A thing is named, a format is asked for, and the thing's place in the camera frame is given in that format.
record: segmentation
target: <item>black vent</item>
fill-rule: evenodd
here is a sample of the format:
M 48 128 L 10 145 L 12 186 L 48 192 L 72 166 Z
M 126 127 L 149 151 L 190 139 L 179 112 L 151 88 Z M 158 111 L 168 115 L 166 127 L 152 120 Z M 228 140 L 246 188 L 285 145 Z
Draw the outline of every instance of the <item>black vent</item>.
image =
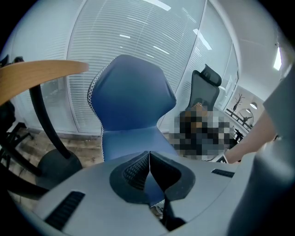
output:
M 47 217 L 45 222 L 57 230 L 62 230 L 84 196 L 84 193 L 71 192 Z
M 232 178 L 234 176 L 234 174 L 235 174 L 234 172 L 223 171 L 223 170 L 220 170 L 220 169 L 214 169 L 213 171 L 211 171 L 211 173 L 226 176 L 226 177 L 229 177 L 229 178 Z

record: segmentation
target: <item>blue upholstered chair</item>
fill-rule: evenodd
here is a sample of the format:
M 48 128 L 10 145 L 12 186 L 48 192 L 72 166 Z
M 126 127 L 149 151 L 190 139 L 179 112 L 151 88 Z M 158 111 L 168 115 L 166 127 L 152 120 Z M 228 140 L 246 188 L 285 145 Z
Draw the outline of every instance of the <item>blue upholstered chair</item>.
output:
M 92 81 L 88 103 L 101 122 L 104 161 L 143 151 L 177 154 L 157 128 L 159 118 L 176 104 L 158 66 L 129 55 L 116 57 Z M 145 191 L 152 205 L 163 199 L 150 174 Z

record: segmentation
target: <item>white ceiling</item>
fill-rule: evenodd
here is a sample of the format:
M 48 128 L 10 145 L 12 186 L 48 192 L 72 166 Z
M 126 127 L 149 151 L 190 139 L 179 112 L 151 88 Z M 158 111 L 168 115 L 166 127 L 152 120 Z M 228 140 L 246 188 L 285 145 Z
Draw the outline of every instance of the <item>white ceiling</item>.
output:
M 273 68 L 277 24 L 254 0 L 210 0 L 227 27 L 235 46 L 238 85 L 263 101 L 278 85 L 281 73 Z

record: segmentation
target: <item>chair backrest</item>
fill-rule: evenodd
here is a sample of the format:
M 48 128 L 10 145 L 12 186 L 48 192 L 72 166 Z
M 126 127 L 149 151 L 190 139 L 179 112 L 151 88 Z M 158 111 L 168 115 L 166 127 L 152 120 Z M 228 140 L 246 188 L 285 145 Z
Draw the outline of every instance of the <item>chair backrest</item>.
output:
M 188 107 L 193 107 L 199 102 L 207 106 L 209 111 L 212 111 L 219 95 L 218 87 L 221 85 L 221 81 L 219 74 L 212 70 L 207 64 L 205 64 L 205 69 L 201 73 L 193 71 Z
M 155 126 L 176 98 L 158 66 L 120 55 L 91 82 L 88 103 L 104 130 L 131 130 Z

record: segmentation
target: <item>white piping trim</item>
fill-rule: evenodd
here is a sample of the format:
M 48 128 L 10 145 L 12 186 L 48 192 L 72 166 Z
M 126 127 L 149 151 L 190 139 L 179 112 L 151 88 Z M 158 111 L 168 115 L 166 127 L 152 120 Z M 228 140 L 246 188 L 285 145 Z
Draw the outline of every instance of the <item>white piping trim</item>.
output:
M 99 122 L 100 122 L 100 145 L 101 145 L 101 155 L 102 155 L 102 160 L 105 161 L 105 158 L 104 158 L 104 155 L 103 155 L 103 146 L 102 146 L 102 137 L 103 137 L 103 125 L 102 125 L 102 122 L 100 121 L 100 118 L 98 117 L 98 115 L 96 114 L 93 106 L 92 106 L 92 92 L 93 92 L 93 88 L 96 84 L 96 82 L 98 81 L 98 79 L 100 78 L 102 72 L 111 64 L 111 62 L 109 64 L 107 64 L 98 74 L 97 76 L 93 79 L 93 81 L 91 82 L 90 84 L 90 87 L 89 87 L 89 91 L 88 91 L 88 94 L 87 94 L 87 100 L 88 100 L 88 104 L 91 108 L 91 110 L 93 111 L 93 113 L 96 115 L 96 117 L 98 118 Z

